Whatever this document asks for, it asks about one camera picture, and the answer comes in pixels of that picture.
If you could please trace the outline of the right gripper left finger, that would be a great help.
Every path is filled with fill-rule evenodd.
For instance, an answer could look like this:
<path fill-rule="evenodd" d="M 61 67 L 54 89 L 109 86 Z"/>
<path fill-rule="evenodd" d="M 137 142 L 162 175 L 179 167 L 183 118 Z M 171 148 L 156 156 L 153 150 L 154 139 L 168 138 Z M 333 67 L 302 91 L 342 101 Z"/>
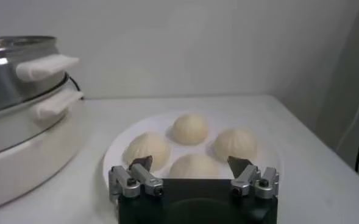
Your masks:
<path fill-rule="evenodd" d="M 110 200 L 120 196 L 137 198 L 144 193 L 153 197 L 163 196 L 163 180 L 153 176 L 149 171 L 153 157 L 137 158 L 131 162 L 128 169 L 123 166 L 112 166 L 108 172 L 108 191 Z"/>

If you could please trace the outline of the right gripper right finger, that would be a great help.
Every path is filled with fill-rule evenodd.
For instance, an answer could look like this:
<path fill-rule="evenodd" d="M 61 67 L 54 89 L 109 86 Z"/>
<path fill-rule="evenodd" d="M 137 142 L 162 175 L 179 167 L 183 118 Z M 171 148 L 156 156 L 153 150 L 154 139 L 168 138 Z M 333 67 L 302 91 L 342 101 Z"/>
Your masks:
<path fill-rule="evenodd" d="M 241 198 L 253 191 L 262 200 L 278 197 L 279 172 L 275 168 L 267 167 L 261 174 L 248 159 L 229 156 L 227 162 L 234 176 L 230 182 L 232 195 Z"/>

